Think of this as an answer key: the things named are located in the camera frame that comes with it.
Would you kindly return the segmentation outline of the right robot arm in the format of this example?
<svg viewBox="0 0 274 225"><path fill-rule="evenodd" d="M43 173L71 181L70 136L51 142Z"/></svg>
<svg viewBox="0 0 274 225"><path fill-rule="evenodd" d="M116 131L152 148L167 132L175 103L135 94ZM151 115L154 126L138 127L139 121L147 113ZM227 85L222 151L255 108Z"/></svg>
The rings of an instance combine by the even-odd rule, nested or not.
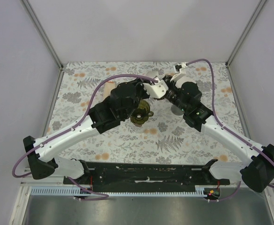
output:
<svg viewBox="0 0 274 225"><path fill-rule="evenodd" d="M250 189L261 193L274 179L274 146L263 146L235 133L221 122L215 112L201 103L202 93L196 83L182 75L166 75L164 98L183 112L186 124L226 146L239 159L239 163L211 160L201 173L202 181L213 184L220 179L242 181Z"/></svg>

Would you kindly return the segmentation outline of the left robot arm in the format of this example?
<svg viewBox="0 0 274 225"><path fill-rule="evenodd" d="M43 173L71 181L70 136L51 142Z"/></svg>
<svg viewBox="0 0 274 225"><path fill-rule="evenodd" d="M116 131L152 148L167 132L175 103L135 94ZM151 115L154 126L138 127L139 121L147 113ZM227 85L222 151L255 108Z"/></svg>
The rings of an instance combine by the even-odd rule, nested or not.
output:
<svg viewBox="0 0 274 225"><path fill-rule="evenodd" d="M87 163L59 157L59 154L78 142L102 134L129 119L140 101L151 96L147 90L151 85L152 82L144 80L143 76L120 83L102 102L94 107L89 106L78 121L48 136L24 138L33 179L59 175L75 179L80 184L87 183L90 179Z"/></svg>

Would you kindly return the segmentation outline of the orange coffee filter pack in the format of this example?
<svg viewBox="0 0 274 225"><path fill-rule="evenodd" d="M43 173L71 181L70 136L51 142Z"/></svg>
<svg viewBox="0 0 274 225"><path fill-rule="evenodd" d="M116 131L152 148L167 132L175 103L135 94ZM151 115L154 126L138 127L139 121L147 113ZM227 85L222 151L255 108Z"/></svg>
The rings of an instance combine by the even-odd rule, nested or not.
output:
<svg viewBox="0 0 274 225"><path fill-rule="evenodd" d="M111 82L111 81L106 82L104 85L103 98L108 97L114 88L116 88L115 82Z"/></svg>

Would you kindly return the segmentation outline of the green glass dripper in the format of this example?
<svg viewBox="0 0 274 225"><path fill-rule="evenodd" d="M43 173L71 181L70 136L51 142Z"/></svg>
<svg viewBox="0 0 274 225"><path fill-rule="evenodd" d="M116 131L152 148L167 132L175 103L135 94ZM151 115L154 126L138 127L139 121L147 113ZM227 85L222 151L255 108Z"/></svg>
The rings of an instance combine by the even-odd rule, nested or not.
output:
<svg viewBox="0 0 274 225"><path fill-rule="evenodd" d="M150 110L149 103L145 100L141 100L138 108L131 114L130 120L135 126L141 127L153 115L154 113Z"/></svg>

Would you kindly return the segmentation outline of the grey glass carafe wooden collar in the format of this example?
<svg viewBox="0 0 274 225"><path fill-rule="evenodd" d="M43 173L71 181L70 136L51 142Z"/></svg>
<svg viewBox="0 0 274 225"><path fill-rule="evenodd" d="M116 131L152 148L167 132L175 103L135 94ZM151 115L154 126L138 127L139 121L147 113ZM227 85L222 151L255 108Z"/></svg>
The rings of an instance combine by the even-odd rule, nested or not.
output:
<svg viewBox="0 0 274 225"><path fill-rule="evenodd" d="M175 105L172 105L170 109L171 112L176 116L182 116L184 114L184 111Z"/></svg>

